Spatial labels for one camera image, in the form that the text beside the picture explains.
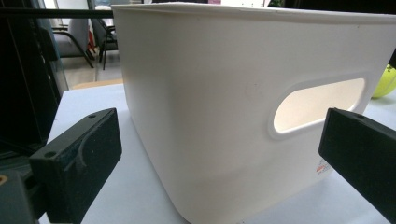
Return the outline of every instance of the white plastic surface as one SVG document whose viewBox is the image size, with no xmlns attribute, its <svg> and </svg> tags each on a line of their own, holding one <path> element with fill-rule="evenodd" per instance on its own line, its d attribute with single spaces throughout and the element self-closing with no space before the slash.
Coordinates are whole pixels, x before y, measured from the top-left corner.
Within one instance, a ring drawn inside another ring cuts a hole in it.
<svg viewBox="0 0 396 224">
<path fill-rule="evenodd" d="M 281 133 L 278 107 L 293 92 L 362 78 L 360 97 L 347 104 L 361 113 L 396 47 L 394 16 L 195 4 L 113 10 L 134 125 L 191 223 L 235 223 L 328 175 L 318 155 L 322 120 Z"/>
</svg>

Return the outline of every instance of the white table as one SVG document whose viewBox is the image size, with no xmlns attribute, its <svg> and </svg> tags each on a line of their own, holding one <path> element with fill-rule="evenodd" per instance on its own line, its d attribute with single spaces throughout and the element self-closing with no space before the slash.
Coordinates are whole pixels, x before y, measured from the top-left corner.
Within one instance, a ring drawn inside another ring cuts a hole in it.
<svg viewBox="0 0 396 224">
<path fill-rule="evenodd" d="M 178 224 L 181 217 L 156 175 L 140 142 L 126 105 L 122 84 L 67 91 L 58 109 L 49 139 L 83 117 L 116 107 L 122 156 L 83 219 L 83 224 Z M 396 91 L 372 100 L 364 115 L 396 130 Z M 49 223 L 47 216 L 40 223 Z M 325 180 L 240 223 L 388 223 L 336 172 Z"/>
</svg>

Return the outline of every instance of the chair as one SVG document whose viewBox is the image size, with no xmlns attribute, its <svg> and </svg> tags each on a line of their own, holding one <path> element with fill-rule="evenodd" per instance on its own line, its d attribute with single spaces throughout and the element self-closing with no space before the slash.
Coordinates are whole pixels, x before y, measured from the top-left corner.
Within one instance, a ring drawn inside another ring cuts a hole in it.
<svg viewBox="0 0 396 224">
<path fill-rule="evenodd" d="M 119 49 L 114 26 L 107 26 L 102 19 L 91 19 L 92 28 L 96 40 L 96 46 L 99 46 L 99 63 L 103 59 L 103 70 L 106 66 L 106 52 L 108 50 Z"/>
<path fill-rule="evenodd" d="M 88 19 L 70 19 L 67 31 L 53 31 L 61 58 L 84 57 L 93 68 L 87 49 L 88 46 Z"/>
</svg>

